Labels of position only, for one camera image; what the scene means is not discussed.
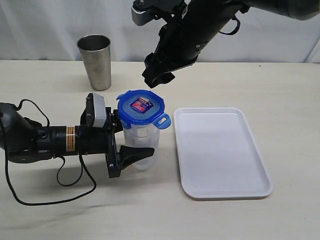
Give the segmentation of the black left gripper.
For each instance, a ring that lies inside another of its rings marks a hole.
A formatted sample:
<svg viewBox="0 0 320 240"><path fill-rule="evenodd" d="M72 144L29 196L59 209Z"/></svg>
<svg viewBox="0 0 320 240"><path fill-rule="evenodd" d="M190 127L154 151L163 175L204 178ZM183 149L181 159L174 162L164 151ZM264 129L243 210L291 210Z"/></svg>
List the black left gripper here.
<svg viewBox="0 0 320 240"><path fill-rule="evenodd" d="M118 178L121 170L128 166L152 157L155 149L152 147L129 147L122 145L117 153L115 134L123 127L118 118L118 110L105 106L106 121L103 128L93 127L94 105L93 92L85 99L85 109L80 116L78 126L77 147L81 155L104 154L110 178Z"/></svg>

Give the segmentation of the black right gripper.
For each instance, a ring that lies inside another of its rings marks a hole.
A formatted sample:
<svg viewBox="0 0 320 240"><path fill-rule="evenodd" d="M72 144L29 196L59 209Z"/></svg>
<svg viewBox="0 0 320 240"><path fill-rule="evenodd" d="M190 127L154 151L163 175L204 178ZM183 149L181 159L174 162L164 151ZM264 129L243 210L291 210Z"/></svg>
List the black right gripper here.
<svg viewBox="0 0 320 240"><path fill-rule="evenodd" d="M174 53L188 4L184 0L135 0L132 6L141 11L152 10L154 20L163 19L166 22L158 33L159 42L155 51L144 60L142 76L151 89L168 84L175 78L171 72L192 65L196 59L181 60Z"/></svg>

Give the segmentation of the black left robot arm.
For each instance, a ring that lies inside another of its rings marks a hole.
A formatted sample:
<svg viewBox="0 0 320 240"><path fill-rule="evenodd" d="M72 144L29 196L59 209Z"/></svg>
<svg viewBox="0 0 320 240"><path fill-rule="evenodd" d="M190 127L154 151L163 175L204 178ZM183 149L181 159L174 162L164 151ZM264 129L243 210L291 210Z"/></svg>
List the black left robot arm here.
<svg viewBox="0 0 320 240"><path fill-rule="evenodd" d="M54 126L23 117L21 105L2 102L0 119L0 147L8 151L8 160L17 164L31 164L58 157L99 155L105 156L108 176L118 178L128 166L154 155L154 147L117 149L115 134L123 131L116 109L105 104L102 95L90 92L80 124Z"/></svg>

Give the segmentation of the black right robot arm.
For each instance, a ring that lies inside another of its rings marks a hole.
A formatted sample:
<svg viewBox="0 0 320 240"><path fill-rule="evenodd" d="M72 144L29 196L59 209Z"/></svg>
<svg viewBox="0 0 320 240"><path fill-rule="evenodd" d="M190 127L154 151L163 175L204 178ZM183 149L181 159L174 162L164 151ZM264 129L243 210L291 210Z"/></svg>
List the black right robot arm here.
<svg viewBox="0 0 320 240"><path fill-rule="evenodd" d="M238 12L245 14L257 8L291 19L305 21L320 13L318 0L135 0L132 20L143 26L163 19L159 42L144 60L144 82L150 87L167 84L173 72L193 65L205 46L229 21L236 21L235 35L240 29Z"/></svg>

